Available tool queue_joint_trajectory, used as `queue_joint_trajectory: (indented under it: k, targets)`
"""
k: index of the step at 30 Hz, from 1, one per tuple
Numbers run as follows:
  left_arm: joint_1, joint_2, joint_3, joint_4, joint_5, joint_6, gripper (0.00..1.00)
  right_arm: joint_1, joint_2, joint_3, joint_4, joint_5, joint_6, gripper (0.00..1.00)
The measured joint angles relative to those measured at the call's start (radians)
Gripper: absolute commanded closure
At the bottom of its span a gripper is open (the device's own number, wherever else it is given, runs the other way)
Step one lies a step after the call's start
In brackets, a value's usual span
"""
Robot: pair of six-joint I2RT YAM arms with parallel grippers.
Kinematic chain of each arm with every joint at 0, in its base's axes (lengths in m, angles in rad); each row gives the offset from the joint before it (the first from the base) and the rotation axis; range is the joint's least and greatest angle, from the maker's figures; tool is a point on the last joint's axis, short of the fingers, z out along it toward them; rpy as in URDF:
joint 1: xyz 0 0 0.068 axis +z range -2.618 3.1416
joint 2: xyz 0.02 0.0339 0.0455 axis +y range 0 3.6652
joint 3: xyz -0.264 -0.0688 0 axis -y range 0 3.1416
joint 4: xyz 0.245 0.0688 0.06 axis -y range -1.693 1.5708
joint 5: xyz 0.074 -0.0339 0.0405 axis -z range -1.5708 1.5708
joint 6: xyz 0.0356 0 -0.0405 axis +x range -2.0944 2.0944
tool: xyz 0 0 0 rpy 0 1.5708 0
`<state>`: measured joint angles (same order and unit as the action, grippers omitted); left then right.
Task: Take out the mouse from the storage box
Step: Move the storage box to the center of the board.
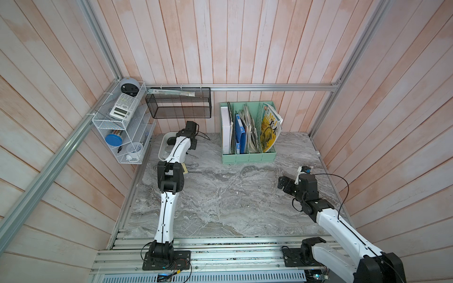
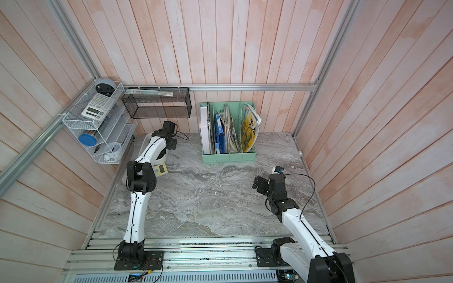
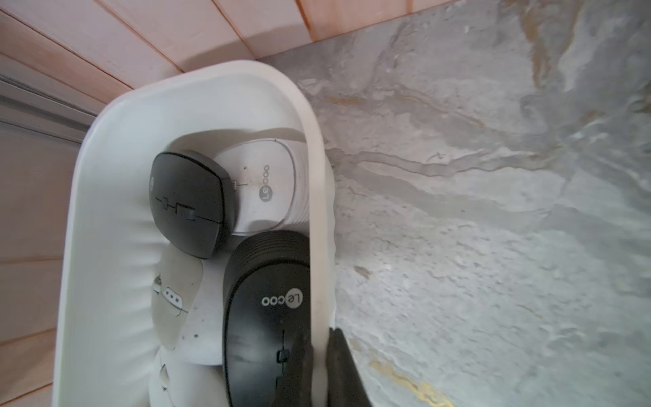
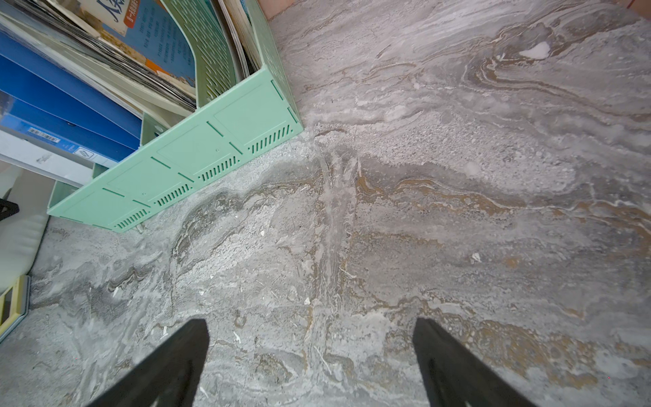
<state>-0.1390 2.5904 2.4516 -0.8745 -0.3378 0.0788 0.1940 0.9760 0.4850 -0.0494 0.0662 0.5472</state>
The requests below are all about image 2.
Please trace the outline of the white plastic storage box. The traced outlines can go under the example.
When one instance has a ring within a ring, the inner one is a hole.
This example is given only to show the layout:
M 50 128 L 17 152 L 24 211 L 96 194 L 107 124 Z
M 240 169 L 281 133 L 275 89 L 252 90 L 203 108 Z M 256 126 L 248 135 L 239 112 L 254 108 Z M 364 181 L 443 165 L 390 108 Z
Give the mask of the white plastic storage box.
M 152 136 L 147 134 L 143 145 L 140 149 L 140 154 L 135 160 L 138 163 L 150 163 L 153 166 L 161 165 L 166 162 L 167 140 L 164 137 Z

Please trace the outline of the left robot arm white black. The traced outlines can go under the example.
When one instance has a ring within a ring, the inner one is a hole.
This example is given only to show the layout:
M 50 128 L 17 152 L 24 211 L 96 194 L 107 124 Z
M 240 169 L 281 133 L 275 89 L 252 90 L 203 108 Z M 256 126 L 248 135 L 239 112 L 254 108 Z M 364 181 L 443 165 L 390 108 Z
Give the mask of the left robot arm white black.
M 117 262 L 139 268 L 146 262 L 145 216 L 151 193 L 157 185 L 155 167 L 164 166 L 168 150 L 175 150 L 176 124 L 165 121 L 161 129 L 147 134 L 136 160 L 126 166 L 126 188 L 131 206 L 126 232 L 118 247 Z

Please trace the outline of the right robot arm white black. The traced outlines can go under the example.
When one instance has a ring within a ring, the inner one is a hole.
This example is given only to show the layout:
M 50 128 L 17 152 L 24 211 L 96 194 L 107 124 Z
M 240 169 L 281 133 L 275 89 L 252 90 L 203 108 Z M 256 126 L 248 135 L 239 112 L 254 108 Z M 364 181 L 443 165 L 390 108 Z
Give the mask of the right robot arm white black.
M 256 176 L 252 188 L 266 196 L 265 205 L 292 233 L 273 240 L 271 248 L 256 246 L 259 267 L 288 266 L 306 283 L 354 283 L 350 257 L 337 252 L 314 230 L 303 215 L 304 208 L 288 197 L 282 167 L 269 177 Z

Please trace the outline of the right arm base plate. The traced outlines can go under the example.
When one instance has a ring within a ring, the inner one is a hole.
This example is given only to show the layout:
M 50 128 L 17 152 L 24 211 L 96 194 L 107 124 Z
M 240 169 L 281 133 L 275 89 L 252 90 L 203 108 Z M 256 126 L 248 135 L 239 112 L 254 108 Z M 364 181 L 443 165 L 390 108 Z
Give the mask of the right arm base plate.
M 263 248 L 256 246 L 254 248 L 256 254 L 256 261 L 258 267 L 277 267 L 284 266 L 281 262 L 275 259 L 273 250 L 271 248 Z

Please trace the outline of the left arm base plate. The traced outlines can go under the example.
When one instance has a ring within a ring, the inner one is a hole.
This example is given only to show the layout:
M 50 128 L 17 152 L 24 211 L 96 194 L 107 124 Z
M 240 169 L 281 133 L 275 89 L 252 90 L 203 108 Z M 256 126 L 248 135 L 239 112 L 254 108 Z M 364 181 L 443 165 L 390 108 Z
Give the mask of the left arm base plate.
M 145 251 L 144 259 L 130 259 L 120 257 L 114 266 L 115 271 L 135 271 L 135 270 L 161 270 L 164 258 L 164 251 L 151 250 Z

